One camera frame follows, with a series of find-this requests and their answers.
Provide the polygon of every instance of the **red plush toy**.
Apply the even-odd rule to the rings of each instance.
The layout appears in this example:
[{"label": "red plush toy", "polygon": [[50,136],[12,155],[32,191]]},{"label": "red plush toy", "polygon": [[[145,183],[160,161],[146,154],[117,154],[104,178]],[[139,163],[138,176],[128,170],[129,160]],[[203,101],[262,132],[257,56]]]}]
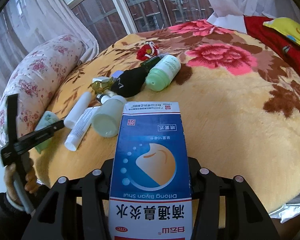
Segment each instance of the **red plush toy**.
[{"label": "red plush toy", "polygon": [[145,61],[160,54],[159,47],[153,41],[146,42],[137,52],[137,59]]}]

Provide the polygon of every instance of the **white sheer curtain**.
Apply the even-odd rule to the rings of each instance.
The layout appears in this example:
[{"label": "white sheer curtain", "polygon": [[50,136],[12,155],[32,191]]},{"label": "white sheer curtain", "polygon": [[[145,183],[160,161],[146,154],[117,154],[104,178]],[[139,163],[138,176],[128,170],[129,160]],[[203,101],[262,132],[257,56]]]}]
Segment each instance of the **white sheer curtain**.
[{"label": "white sheer curtain", "polygon": [[99,53],[95,37],[63,0],[9,0],[0,14],[0,98],[19,62],[36,46],[63,34],[85,44],[82,62]]},{"label": "white sheer curtain", "polygon": [[300,23],[300,10],[293,0],[209,0],[214,13],[211,24],[247,33],[243,15],[288,17]]}]

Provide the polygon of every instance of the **brick building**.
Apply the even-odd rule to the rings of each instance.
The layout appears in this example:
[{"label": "brick building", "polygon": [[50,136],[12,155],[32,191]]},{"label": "brick building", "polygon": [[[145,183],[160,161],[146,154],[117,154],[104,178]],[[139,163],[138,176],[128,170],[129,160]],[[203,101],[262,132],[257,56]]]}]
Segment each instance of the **brick building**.
[{"label": "brick building", "polygon": [[[139,32],[207,19],[208,0],[126,0]],[[72,9],[98,40],[100,50],[127,35],[112,0],[84,0]]]}]

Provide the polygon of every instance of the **human hand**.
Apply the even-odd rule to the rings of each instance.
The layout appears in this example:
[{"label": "human hand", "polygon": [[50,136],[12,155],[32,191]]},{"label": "human hand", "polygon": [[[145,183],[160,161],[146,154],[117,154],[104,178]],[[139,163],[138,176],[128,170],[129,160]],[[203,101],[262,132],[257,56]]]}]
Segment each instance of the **human hand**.
[{"label": "human hand", "polygon": [[[26,175],[27,184],[25,185],[25,190],[31,194],[37,192],[37,190],[39,188],[39,184],[37,184],[37,176],[35,175],[33,164],[34,164],[33,160],[30,159],[31,170]],[[15,172],[16,172],[15,163],[7,166],[4,171],[4,183],[6,184],[7,194],[9,195],[10,199],[14,203],[22,206],[22,203],[17,195],[17,192],[16,192],[14,186],[13,186],[12,176]]]}]

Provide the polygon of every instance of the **red blanket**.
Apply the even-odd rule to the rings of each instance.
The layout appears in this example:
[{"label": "red blanket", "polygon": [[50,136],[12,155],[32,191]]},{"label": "red blanket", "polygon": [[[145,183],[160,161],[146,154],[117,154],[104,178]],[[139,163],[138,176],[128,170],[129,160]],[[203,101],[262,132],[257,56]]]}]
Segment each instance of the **red blanket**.
[{"label": "red blanket", "polygon": [[244,17],[248,35],[260,40],[274,50],[286,63],[288,63],[300,76],[300,46],[274,29],[263,26],[263,22],[271,21],[268,17]]}]

